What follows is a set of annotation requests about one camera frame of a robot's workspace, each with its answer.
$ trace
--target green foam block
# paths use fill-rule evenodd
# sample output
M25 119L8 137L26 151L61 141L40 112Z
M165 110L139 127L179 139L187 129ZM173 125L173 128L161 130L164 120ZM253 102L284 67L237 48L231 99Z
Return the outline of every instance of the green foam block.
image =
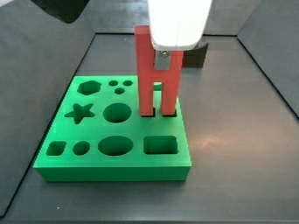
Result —
M33 168L46 181L185 180L192 166L176 117L139 115L136 76L75 77Z

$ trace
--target gray floor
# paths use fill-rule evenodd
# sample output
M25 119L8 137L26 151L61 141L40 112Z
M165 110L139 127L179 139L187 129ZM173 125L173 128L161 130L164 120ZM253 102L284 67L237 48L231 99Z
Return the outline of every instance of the gray floor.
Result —
M4 221L299 221L297 120L236 38L207 41L181 72L188 180L49 184L30 169ZM79 75L133 71L133 37L96 36Z

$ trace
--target circular hole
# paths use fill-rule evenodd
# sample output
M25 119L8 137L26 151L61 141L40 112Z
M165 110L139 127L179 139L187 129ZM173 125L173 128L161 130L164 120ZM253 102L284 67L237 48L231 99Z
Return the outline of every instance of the circular hole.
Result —
M133 142L124 136L109 136L99 142L97 149L108 156L121 156L133 149Z
M103 116L111 123L124 122L132 114L131 108L124 103L113 103L104 109Z
M117 85L117 81L116 81L116 80L112 80L112 81L108 83L108 85L109 85L111 87L116 86L116 85Z
M115 90L115 93L116 93L117 95L121 95L124 92L125 92L125 90L124 90L121 87L119 87L119 88Z
M132 86L133 82L131 80L125 80L123 82L123 84L124 84L124 86L129 87L129 86Z
M76 143L72 151L77 156L87 154L89 151L89 143L88 142Z

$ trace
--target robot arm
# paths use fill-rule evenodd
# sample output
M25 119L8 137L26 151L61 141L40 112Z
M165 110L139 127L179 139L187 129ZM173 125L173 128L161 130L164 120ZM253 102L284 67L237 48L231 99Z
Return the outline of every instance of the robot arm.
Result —
M149 29L156 51L187 51L199 43L212 0L148 0Z

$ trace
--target black object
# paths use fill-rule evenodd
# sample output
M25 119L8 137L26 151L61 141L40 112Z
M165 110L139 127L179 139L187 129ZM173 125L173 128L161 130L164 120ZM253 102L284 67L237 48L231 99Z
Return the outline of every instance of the black object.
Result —
M203 67L208 46L209 44L207 43L203 47L183 52L183 67Z
M65 24L80 17L89 0L32 0L32 2Z

